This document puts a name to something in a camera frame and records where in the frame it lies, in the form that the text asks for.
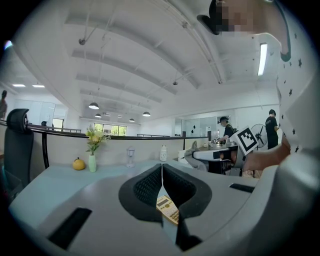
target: white bottle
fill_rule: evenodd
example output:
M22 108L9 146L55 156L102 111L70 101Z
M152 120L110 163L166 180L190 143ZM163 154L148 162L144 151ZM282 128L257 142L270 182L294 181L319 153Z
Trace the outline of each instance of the white bottle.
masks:
M165 162L167 161L168 149L165 145L162 145L160 151L160 161Z

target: vase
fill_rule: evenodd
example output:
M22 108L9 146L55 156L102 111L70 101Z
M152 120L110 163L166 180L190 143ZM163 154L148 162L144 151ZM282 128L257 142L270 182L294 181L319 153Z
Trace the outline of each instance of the vase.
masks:
M96 162L96 156L90 155L89 156L89 171L92 173L95 173L97 171L97 162Z

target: fan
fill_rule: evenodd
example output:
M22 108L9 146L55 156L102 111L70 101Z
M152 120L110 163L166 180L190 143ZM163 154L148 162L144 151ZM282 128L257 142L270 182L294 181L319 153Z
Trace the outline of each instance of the fan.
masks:
M252 133L254 134L258 145L256 150L264 147L268 143L266 127L263 124L256 124L251 128Z

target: chair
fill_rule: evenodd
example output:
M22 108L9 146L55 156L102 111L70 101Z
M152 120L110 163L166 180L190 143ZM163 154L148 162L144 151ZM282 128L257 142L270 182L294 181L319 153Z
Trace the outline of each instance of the chair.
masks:
M4 136L3 179L6 189L15 190L10 184L12 179L25 188L30 183L30 162L34 144L34 132L27 127L29 109L16 108L7 117Z

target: person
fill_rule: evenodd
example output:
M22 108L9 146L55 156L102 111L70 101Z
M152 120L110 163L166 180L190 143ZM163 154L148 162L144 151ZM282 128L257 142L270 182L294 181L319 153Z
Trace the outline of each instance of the person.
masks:
M271 109L269 111L269 117L265 121L265 130L268 139L268 150L275 148L278 146L278 134L279 130L277 120L276 120L276 112Z
M275 85L280 104L282 143L267 151L249 153L243 172L263 171L279 165L290 154L320 147L320 140L315 139L320 124L316 98L320 94L319 58L298 20L276 0L213 0L209 15L209 19L200 16L198 20L214 35L220 32L241 32L246 36L269 34L280 46L280 53L273 59L278 58L279 64ZM312 115L308 132L304 122L297 118L305 113Z
M229 118L226 116L223 116L220 118L219 123L221 126L225 127L224 135L222 138L219 138L218 142L223 142L224 140L229 139L232 135L235 133L235 129L232 127L232 125L229 123Z
M7 91L3 90L1 95L1 102L0 102L0 119L1 120L5 120L7 109L8 109L6 97L7 97Z

